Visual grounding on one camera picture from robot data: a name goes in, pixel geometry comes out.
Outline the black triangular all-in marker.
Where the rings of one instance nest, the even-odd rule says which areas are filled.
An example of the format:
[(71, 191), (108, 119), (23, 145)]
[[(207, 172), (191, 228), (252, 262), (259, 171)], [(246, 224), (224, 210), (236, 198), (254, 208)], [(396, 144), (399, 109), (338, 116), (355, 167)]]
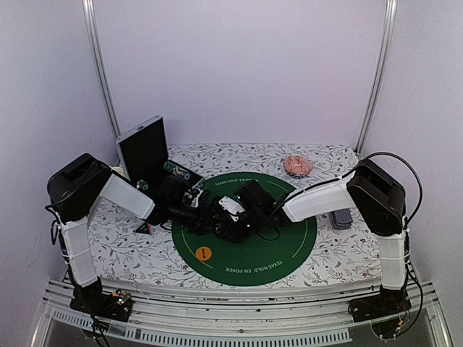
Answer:
[(138, 226), (135, 230), (134, 230), (135, 233), (137, 234), (147, 234), (147, 235), (151, 235), (151, 228), (150, 228), (150, 225), (148, 223), (143, 223), (141, 224), (140, 226)]

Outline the aluminium front rail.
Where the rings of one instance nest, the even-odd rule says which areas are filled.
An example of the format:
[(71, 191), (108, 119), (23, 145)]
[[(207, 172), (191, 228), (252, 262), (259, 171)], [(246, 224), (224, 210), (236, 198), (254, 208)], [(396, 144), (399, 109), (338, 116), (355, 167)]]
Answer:
[(350, 301), (378, 292), (376, 280), (333, 286), (196, 289), (105, 280), (132, 294), (127, 322), (106, 321), (98, 339), (89, 315), (69, 306), (68, 279), (50, 280), (30, 346), (455, 346), (430, 281), (409, 284), (412, 308), (398, 337), (378, 335), (393, 316), (355, 322)]

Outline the round green poker mat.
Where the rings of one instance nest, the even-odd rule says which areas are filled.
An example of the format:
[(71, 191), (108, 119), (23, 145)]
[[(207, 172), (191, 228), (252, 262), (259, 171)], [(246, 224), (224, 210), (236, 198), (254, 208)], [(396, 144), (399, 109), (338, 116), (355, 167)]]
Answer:
[[(220, 240), (213, 234), (196, 236), (173, 224), (172, 239), (184, 262), (215, 284), (228, 286), (260, 286), (280, 283), (308, 259), (317, 236), (316, 218), (278, 228), (276, 241), (264, 241), (258, 235), (241, 243)], [(264, 228), (262, 235), (273, 238), (273, 228)], [(209, 247), (212, 258), (201, 262), (195, 256), (199, 247)]]

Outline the right aluminium frame post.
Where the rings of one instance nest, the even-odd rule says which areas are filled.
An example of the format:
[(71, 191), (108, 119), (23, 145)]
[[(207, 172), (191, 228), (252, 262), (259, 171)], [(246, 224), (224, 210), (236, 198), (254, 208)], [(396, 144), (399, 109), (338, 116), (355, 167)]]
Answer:
[(371, 126), (375, 115), (375, 109), (381, 93), (381, 85), (383, 76), (386, 71), (386, 63), (388, 54), (391, 48), (391, 43), (394, 35), (394, 26), (397, 12), (397, 0), (387, 0), (383, 18), (383, 28), (381, 33), (378, 58), (373, 74), (373, 82), (368, 97), (368, 102), (365, 109), (365, 114), (361, 123), (360, 133), (357, 138), (354, 151), (360, 157), (365, 151), (368, 135), (370, 134)]

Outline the red patterned small bowl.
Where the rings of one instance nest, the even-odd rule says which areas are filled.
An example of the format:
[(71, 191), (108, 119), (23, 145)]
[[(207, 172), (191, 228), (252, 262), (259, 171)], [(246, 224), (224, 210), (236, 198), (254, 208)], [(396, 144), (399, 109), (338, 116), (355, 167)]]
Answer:
[(312, 163), (305, 157), (292, 155), (284, 159), (284, 170), (296, 179), (302, 179), (310, 175), (313, 170)]

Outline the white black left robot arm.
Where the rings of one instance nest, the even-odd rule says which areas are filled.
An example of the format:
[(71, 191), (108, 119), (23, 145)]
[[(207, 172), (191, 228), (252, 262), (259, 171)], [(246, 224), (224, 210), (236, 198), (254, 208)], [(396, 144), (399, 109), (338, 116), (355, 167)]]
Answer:
[(100, 280), (91, 254), (89, 227), (102, 201), (157, 226), (171, 220), (193, 233), (211, 232), (216, 226), (214, 206), (206, 192), (192, 193), (192, 185), (173, 174), (143, 190), (90, 153), (83, 153), (57, 171), (47, 183), (50, 202), (45, 207), (59, 225), (64, 258), (80, 303), (93, 314), (108, 306), (106, 295), (94, 286)]

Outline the grey playing card deck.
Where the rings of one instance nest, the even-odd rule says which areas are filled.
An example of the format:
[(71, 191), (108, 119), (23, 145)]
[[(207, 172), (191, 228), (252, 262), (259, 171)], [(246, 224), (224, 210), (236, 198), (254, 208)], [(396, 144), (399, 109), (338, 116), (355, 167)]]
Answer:
[(349, 209), (337, 210), (331, 213), (332, 226), (336, 230), (346, 230), (352, 226), (353, 219)]

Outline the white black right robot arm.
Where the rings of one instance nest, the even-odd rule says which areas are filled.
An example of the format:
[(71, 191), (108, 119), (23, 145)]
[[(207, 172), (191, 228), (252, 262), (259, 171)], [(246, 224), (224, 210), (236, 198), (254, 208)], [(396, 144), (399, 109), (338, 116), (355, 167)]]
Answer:
[(389, 315), (406, 297), (412, 217), (406, 214), (404, 187), (373, 158), (370, 154), (342, 176), (277, 198), (256, 180), (247, 181), (233, 197), (213, 201), (213, 232), (224, 241), (241, 242), (266, 227), (289, 226), (324, 213), (356, 208), (379, 246), (381, 287), (374, 309)]

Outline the aluminium frame post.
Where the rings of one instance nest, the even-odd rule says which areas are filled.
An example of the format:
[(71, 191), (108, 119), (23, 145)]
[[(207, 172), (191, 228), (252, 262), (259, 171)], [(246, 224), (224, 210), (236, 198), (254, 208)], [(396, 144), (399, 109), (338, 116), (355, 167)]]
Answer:
[(114, 103), (111, 97), (111, 91), (106, 76), (106, 70), (103, 62), (103, 54), (98, 35), (98, 26), (95, 15), (94, 1), (83, 0), (82, 9), (84, 14), (85, 26), (88, 34), (88, 41), (90, 44), (90, 52), (95, 67), (95, 73), (98, 80), (98, 86), (101, 91), (103, 105), (106, 110), (111, 133), (114, 139), (121, 134), (118, 119), (116, 117)]
[(370, 134), (371, 126), (375, 115), (375, 109), (381, 93), (381, 85), (383, 76), (386, 71), (386, 63), (388, 54), (391, 48), (391, 43), (394, 35), (394, 26), (397, 12), (397, 0), (387, 0), (383, 18), (383, 28), (381, 33), (378, 58), (373, 74), (373, 82), (368, 97), (368, 102), (365, 109), (365, 114), (361, 123), (360, 133), (357, 138), (354, 151), (360, 157), (365, 151), (368, 135)]

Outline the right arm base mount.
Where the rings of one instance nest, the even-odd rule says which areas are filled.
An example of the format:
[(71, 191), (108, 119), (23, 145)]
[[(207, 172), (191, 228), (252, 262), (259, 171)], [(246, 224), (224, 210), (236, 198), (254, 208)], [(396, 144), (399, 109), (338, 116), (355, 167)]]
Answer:
[(412, 308), (405, 287), (396, 290), (380, 287), (379, 294), (349, 302), (348, 312), (354, 322), (383, 319), (393, 315), (389, 320), (382, 320), (371, 325), (373, 333), (382, 340), (394, 339), (404, 327), (409, 310)]

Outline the green poker chip row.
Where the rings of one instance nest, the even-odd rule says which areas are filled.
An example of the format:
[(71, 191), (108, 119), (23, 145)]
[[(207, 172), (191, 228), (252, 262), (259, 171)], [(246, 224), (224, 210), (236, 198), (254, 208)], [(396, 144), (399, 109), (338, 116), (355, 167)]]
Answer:
[(190, 179), (190, 172), (187, 169), (171, 161), (166, 161), (163, 164), (163, 169), (172, 175), (183, 178), (184, 180), (188, 181)]

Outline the left aluminium frame post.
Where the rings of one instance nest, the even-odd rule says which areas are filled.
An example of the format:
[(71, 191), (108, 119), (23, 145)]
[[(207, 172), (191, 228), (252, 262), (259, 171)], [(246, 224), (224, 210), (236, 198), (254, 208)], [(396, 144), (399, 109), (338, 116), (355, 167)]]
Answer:
[(114, 139), (121, 134), (118, 119), (116, 117), (114, 103), (111, 97), (111, 91), (106, 76), (106, 70), (103, 62), (103, 54), (98, 35), (98, 26), (95, 15), (94, 1), (83, 0), (82, 9), (84, 14), (85, 26), (88, 34), (88, 41), (90, 44), (90, 52), (95, 67), (95, 73), (98, 80), (98, 86), (101, 91), (103, 105), (106, 110), (111, 133)]

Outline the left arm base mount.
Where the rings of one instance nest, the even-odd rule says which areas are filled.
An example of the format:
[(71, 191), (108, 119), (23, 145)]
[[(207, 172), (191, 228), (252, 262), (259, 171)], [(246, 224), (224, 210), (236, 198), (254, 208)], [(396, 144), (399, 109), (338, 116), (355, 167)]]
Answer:
[(117, 289), (111, 294), (105, 294), (88, 291), (81, 293), (75, 288), (69, 306), (73, 310), (92, 314), (95, 317), (128, 322), (133, 300), (131, 293), (121, 289)]

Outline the short poker chip stack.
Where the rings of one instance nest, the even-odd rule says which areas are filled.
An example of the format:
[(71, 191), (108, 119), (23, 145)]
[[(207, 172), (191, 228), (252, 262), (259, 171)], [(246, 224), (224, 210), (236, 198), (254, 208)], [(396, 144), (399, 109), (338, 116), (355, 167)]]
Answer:
[(141, 191), (146, 191), (149, 189), (149, 183), (141, 179), (137, 182), (137, 188)]

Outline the orange big blind button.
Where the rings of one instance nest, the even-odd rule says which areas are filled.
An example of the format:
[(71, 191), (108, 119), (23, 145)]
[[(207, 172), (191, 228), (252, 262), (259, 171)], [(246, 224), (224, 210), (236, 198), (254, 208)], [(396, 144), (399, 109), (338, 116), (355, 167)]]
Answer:
[(199, 247), (195, 251), (195, 256), (201, 262), (207, 262), (212, 258), (212, 250), (209, 247)]

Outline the aluminium poker chip case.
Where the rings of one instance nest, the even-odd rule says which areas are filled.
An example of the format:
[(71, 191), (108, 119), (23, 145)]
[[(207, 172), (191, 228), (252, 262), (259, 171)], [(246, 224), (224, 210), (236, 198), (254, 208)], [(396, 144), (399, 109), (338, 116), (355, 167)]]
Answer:
[[(163, 117), (160, 115), (155, 115), (118, 136), (115, 144), (127, 178), (135, 186), (141, 179), (149, 183), (149, 189), (142, 191), (146, 194), (157, 189), (167, 176), (172, 175), (163, 169), (166, 161), (178, 164), (169, 158)], [(185, 181), (191, 187), (203, 180), (201, 175), (185, 169), (190, 172), (190, 179)]]

